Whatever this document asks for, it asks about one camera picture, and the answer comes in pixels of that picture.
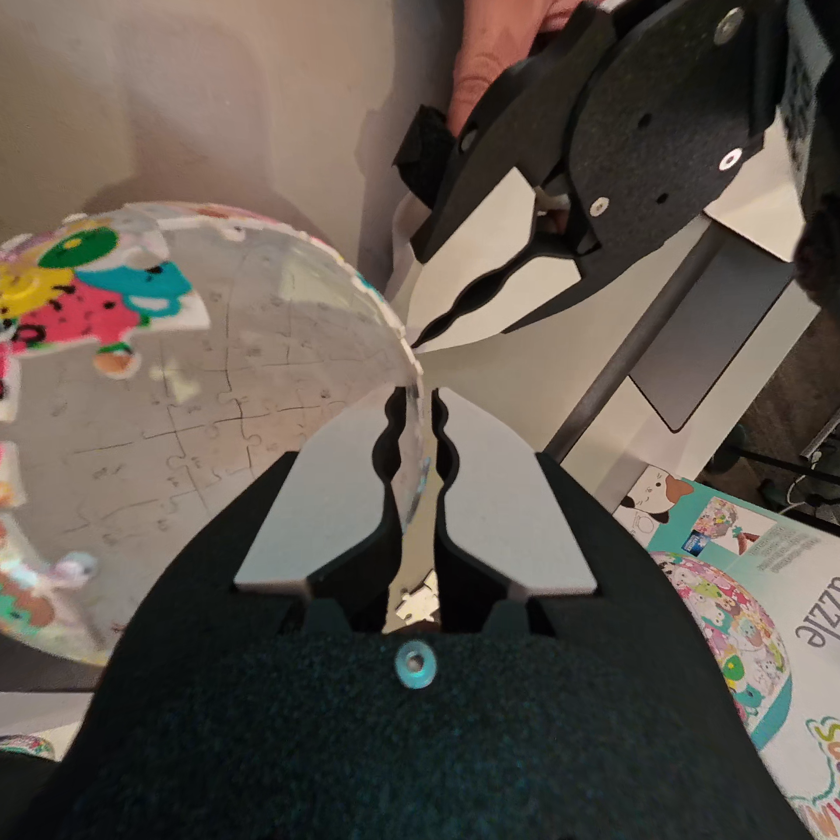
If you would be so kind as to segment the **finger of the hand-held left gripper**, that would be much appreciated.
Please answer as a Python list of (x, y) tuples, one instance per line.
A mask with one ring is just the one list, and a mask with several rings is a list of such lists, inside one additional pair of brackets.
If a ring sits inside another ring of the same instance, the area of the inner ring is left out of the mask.
[(392, 225), (392, 309), (413, 348), (474, 280), (503, 268), (531, 242), (535, 198), (523, 174), (510, 169), (430, 257), (412, 245), (409, 228), (432, 218), (414, 195), (403, 198)]
[(421, 339), (417, 351), (446, 350), (496, 336), (580, 280), (573, 259), (531, 259), (505, 279), (487, 303), (458, 315), (438, 336)]

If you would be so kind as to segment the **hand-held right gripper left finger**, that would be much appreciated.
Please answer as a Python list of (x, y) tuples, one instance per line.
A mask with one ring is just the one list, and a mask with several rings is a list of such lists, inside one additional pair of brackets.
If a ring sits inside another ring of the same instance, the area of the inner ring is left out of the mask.
[(297, 453), (234, 578), (242, 592), (338, 604), (381, 633), (402, 561), (392, 481), (402, 465), (406, 388), (377, 387)]

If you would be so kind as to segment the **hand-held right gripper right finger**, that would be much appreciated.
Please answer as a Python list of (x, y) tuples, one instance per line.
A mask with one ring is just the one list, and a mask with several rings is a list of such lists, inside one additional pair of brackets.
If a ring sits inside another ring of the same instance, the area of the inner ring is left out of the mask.
[(442, 631), (477, 634), (500, 602), (593, 595), (595, 576), (536, 451), (448, 387), (434, 391)]

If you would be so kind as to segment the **colourful puzzle ball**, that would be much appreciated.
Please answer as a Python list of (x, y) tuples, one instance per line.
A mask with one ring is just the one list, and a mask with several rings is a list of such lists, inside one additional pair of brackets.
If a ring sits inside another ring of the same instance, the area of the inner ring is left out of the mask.
[(279, 457), (422, 368), (321, 240), (217, 204), (129, 203), (2, 243), (2, 636), (102, 666), (165, 567)]

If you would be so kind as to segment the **white puzzle piece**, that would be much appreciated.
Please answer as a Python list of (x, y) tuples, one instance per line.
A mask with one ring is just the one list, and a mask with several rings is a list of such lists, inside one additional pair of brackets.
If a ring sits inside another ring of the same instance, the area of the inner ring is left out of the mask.
[(434, 570), (429, 571), (415, 589), (402, 594), (402, 600), (395, 609), (395, 621), (393, 632), (404, 632), (409, 628), (440, 628), (438, 577)]

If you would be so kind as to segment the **teal puzzle box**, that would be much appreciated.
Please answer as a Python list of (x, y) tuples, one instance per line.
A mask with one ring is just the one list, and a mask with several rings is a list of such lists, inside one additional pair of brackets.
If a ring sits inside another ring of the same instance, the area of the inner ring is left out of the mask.
[(838, 537), (654, 465), (614, 517), (695, 618), (797, 815), (838, 838)]

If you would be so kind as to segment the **person's left hand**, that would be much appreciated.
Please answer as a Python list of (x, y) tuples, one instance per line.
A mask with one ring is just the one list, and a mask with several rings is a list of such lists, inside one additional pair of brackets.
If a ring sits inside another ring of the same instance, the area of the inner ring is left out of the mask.
[(541, 34), (560, 31), (579, 1), (465, 1), (447, 126), (458, 137), (501, 73), (528, 57)]

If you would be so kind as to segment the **black mat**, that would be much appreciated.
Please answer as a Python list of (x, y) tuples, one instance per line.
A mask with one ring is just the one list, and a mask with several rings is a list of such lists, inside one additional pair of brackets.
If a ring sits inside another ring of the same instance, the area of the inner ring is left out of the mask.
[(630, 373), (673, 434), (791, 283), (789, 263), (737, 234), (712, 232), (720, 243)]

